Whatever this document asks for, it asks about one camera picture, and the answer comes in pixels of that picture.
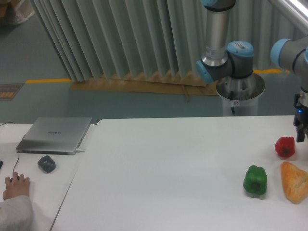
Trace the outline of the person's hand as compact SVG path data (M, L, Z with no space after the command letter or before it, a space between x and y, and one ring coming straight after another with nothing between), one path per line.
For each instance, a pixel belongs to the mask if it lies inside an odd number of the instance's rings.
M14 172L12 177L5 178L6 189L3 192L3 199L13 199L18 196L30 196L30 178L24 174L19 175Z

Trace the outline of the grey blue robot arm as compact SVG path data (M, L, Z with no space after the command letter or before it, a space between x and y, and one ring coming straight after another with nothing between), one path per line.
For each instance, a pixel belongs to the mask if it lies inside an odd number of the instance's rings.
M205 83L217 82L225 116L255 116L265 82L253 73L254 48L246 41L226 43L229 15L235 3L234 0L201 2L207 9L206 47L196 67ZM301 78L301 90L294 99L294 126L296 141L303 142L308 135L308 38L275 42L270 59Z

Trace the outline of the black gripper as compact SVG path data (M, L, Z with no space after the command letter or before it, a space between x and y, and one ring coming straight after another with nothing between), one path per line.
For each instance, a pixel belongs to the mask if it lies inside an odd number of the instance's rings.
M300 94L294 96L295 116L293 125L296 127L296 142L305 140L304 128L308 126L308 108L300 102Z

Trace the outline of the white sleeved forearm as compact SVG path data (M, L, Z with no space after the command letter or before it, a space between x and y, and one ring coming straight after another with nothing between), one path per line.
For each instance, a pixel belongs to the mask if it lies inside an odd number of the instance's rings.
M21 195L0 203L1 231L29 231L33 221L33 207L29 196Z

